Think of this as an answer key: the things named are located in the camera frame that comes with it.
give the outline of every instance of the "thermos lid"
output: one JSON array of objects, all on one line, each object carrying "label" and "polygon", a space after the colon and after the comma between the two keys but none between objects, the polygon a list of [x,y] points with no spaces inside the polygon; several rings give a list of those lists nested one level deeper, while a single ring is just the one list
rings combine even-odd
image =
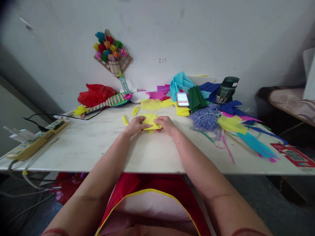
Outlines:
[{"label": "thermos lid", "polygon": [[228,76],[224,78],[221,86],[228,88],[236,87],[239,80],[240,79],[238,77]]}]

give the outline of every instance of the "red plastic bag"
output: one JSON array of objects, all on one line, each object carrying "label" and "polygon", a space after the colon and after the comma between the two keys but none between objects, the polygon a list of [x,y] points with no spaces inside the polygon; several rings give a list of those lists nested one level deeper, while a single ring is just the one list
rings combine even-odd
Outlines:
[{"label": "red plastic bag", "polygon": [[116,91],[108,86],[93,84],[86,84],[89,91],[81,92],[78,97],[78,102],[87,106],[94,107],[102,102],[105,102],[111,96],[116,94]]},{"label": "red plastic bag", "polygon": [[[78,179],[78,178],[85,178],[87,173],[63,173],[59,172],[56,178],[58,180],[69,180],[69,179]],[[62,187],[60,189],[52,189],[56,196],[56,200],[65,205],[66,202],[72,197],[75,191],[79,188],[83,180],[72,180],[72,181],[65,181],[65,182],[56,182],[53,184],[53,187]]]}]

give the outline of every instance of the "red card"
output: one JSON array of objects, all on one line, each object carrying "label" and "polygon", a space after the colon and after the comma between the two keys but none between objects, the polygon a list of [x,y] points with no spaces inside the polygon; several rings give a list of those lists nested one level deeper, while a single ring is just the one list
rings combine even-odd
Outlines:
[{"label": "red card", "polygon": [[297,167],[311,167],[315,168],[315,162],[308,158],[306,155],[298,151],[294,147],[286,147],[282,144],[271,144],[278,150],[283,156],[285,156],[290,162]]}]

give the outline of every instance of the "white paper plate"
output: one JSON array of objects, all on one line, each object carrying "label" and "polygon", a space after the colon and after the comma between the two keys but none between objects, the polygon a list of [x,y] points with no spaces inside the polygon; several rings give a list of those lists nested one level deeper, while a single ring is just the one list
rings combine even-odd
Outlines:
[{"label": "white paper plate", "polygon": [[140,103],[142,99],[149,99],[150,95],[146,94],[147,91],[140,91],[132,94],[132,103]]}]

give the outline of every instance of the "power strip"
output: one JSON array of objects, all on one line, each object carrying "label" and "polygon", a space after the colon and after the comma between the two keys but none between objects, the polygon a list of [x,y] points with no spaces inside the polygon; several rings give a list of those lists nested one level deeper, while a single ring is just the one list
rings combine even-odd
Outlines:
[{"label": "power strip", "polygon": [[48,125],[47,132],[38,132],[36,139],[27,144],[20,144],[10,152],[6,158],[12,160],[24,161],[30,158],[38,149],[40,149],[45,143],[52,139],[56,133],[62,130],[67,123],[64,120],[56,120],[52,124]]}]

